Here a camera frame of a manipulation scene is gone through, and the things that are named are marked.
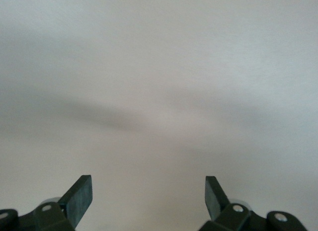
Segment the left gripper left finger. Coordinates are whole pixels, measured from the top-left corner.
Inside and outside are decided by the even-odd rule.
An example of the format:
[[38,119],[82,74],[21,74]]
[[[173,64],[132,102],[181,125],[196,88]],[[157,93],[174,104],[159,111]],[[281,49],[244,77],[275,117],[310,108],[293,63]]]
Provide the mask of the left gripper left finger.
[[19,217],[19,231],[74,231],[92,203],[92,177],[82,175],[57,201]]

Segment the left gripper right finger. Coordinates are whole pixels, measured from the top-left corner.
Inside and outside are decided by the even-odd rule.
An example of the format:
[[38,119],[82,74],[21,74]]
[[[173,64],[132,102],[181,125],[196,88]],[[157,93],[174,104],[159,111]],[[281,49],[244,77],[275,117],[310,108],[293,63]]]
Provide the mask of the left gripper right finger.
[[231,202],[214,176],[205,179],[205,204],[210,215],[201,231],[266,231],[267,221],[243,202]]

